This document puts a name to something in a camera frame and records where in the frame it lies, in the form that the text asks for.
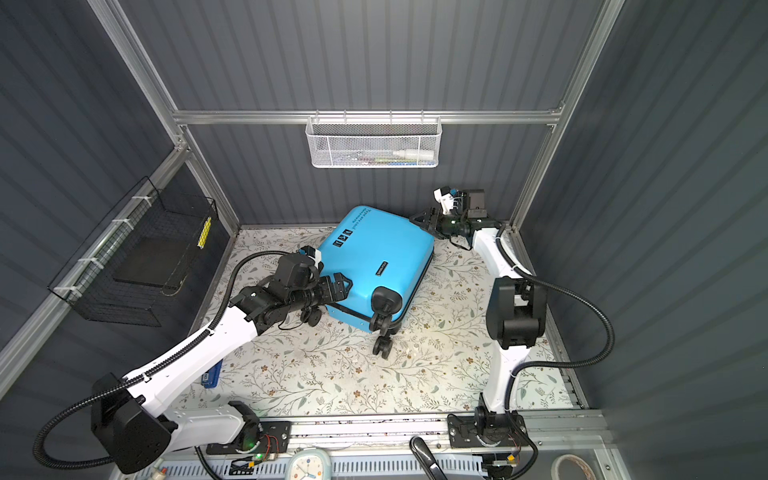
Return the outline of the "blue hardshell suitcase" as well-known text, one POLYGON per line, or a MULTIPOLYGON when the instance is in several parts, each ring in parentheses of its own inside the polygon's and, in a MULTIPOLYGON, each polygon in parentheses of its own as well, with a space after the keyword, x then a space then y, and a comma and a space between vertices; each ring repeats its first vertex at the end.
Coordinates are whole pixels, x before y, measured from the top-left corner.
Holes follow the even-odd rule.
POLYGON ((369 206, 353 208, 319 246, 324 275, 351 281, 329 316, 377 332, 372 353, 386 359, 434 255, 434 238, 407 218, 369 206))

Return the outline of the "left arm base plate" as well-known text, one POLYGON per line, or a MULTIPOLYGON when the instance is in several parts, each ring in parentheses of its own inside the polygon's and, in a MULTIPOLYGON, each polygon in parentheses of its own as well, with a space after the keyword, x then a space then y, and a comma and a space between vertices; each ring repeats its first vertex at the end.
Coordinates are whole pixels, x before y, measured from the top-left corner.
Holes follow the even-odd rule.
POLYGON ((267 455, 285 453, 291 438, 292 423, 288 421, 261 421, 258 426, 247 424, 228 444, 208 444, 208 455, 267 455))

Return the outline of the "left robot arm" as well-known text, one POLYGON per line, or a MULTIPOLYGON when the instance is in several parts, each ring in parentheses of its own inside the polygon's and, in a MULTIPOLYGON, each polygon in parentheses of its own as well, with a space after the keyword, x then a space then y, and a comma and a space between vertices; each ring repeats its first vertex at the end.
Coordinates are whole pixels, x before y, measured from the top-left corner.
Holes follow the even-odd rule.
POLYGON ((276 271, 259 283, 228 290, 213 320, 154 361, 137 369, 137 382, 97 401, 92 431, 125 473, 136 473, 168 451, 208 444, 249 452, 263 435, 258 416, 241 401, 212 410, 171 410, 176 397, 234 350, 284 322, 295 311, 316 324, 321 307, 346 299, 353 282, 325 275, 313 249, 278 252, 276 271))

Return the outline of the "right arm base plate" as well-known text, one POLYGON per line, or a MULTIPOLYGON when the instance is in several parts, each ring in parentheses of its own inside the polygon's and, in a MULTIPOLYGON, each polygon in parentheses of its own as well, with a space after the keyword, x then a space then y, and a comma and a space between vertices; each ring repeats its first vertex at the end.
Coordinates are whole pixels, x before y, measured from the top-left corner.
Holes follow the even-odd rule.
POLYGON ((509 418, 503 414, 491 414, 485 419, 474 415, 456 415, 446 417, 450 446, 454 449, 466 448, 511 448, 528 447, 528 442, 511 426, 509 418))

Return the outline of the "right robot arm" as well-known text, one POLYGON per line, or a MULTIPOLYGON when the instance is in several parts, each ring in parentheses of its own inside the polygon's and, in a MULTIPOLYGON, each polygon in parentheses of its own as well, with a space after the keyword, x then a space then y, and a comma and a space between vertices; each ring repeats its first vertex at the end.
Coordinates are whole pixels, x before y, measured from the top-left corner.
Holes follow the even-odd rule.
POLYGON ((438 205, 411 216, 411 223, 438 240, 464 238, 462 248, 477 253, 494 278, 485 315, 493 341, 490 377, 474 414, 478 437, 494 443, 511 427, 519 367, 545 333, 546 291, 505 247, 504 225, 488 215, 482 189, 444 186, 433 195, 438 205))

